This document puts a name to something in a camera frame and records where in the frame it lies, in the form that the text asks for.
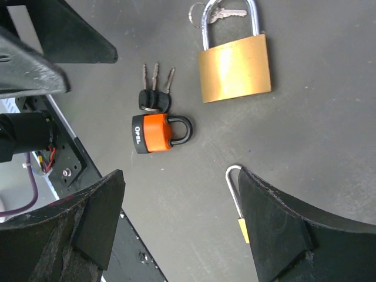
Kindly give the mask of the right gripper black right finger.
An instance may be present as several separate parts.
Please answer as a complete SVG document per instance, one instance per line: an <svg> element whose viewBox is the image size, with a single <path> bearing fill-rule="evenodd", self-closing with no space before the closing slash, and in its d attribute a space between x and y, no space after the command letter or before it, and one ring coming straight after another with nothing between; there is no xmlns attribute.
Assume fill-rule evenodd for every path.
<svg viewBox="0 0 376 282"><path fill-rule="evenodd" d="M332 214L251 171L238 177L259 281L375 281L375 226Z"/></svg>

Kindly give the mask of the orange black hook lock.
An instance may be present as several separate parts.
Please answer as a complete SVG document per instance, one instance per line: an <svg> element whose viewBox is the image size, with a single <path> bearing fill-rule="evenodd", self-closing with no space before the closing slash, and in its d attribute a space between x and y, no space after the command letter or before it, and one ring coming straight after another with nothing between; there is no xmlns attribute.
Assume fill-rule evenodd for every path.
<svg viewBox="0 0 376 282"><path fill-rule="evenodd" d="M185 126L186 133L183 137L174 139L172 123L176 122ZM192 135L192 123L184 116L160 113L132 117L132 139L138 154L168 151L173 146L187 143Z"/></svg>

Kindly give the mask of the small padlock keys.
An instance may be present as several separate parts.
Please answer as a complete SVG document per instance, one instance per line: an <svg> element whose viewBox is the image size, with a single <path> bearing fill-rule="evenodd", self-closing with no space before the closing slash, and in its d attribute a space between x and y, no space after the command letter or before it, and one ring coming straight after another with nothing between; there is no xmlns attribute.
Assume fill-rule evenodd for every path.
<svg viewBox="0 0 376 282"><path fill-rule="evenodd" d="M139 109L145 112L151 113L167 113L172 105L172 99L170 95L170 87L172 80L174 78L175 67L172 66L170 69L167 81L164 84L162 90L157 89L158 84L158 74L159 74L159 63L155 63L152 85L148 86L147 79L147 66L144 63L142 66L142 82L143 89L139 92L138 105Z"/></svg>

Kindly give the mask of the silver key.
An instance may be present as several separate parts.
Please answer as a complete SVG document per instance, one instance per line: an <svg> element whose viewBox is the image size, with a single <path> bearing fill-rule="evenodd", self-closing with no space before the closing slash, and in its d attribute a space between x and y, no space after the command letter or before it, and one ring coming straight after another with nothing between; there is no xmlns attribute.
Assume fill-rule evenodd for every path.
<svg viewBox="0 0 376 282"><path fill-rule="evenodd" d="M247 11L243 9L215 8L210 15L209 24L215 23L219 19L224 19L231 16L245 17L247 16Z"/></svg>

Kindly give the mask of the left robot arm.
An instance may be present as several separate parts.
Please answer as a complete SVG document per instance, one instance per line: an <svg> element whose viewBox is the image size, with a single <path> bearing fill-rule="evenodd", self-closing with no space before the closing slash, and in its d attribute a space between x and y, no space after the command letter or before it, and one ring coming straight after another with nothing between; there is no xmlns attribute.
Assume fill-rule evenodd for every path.
<svg viewBox="0 0 376 282"><path fill-rule="evenodd" d="M42 53L22 42L8 8L25 6ZM115 63L116 48L66 1L1 1L1 98L67 93L71 85L61 63ZM55 140L46 112L1 115L1 161L46 150Z"/></svg>

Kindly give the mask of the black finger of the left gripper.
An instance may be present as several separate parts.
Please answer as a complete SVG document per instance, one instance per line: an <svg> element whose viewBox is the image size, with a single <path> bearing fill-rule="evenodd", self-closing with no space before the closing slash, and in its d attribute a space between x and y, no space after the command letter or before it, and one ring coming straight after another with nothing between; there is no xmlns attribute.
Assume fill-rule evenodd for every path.
<svg viewBox="0 0 376 282"><path fill-rule="evenodd" d="M51 95L71 90L66 73L1 28L1 98Z"/></svg>
<svg viewBox="0 0 376 282"><path fill-rule="evenodd" d="M26 1L43 54L53 63L115 63L116 48L66 1Z"/></svg>

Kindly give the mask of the small brass padlock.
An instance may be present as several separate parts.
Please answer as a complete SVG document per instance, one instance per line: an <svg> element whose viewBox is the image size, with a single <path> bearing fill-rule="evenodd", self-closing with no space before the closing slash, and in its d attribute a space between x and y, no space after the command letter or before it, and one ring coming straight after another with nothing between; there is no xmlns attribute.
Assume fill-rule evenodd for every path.
<svg viewBox="0 0 376 282"><path fill-rule="evenodd" d="M243 211L242 211L241 203L240 203L240 192L235 188L233 181L231 179L231 172L233 170L241 170L241 169L242 169L242 166L237 165L237 164L233 164L233 165L229 166L226 169L226 172L225 172L225 180L226 180L226 183L227 183L227 187L230 190L230 194L233 198L237 213L239 215L238 224L239 224L240 230L242 232L242 235L244 237L244 241L246 242L246 244L250 244L250 240L249 240L249 236L248 236L248 232L247 232L246 221L245 221L245 218L243 216Z"/></svg>

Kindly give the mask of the large brass padlock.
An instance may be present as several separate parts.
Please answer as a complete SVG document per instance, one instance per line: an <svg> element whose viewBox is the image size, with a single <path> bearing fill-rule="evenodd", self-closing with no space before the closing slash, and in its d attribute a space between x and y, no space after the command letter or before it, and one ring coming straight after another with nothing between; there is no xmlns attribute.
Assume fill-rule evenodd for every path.
<svg viewBox="0 0 376 282"><path fill-rule="evenodd" d="M252 36L211 47L209 18L218 1L209 1L201 20L203 52L198 55L204 103L271 92L266 35L260 32L255 1L246 1Z"/></svg>

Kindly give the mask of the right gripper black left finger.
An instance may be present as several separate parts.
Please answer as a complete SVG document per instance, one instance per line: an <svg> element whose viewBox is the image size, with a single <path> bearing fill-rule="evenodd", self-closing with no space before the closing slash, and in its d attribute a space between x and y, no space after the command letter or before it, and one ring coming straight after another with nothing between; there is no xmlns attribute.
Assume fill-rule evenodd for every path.
<svg viewBox="0 0 376 282"><path fill-rule="evenodd" d="M1 224L1 281L100 281L125 192L114 170L93 185Z"/></svg>

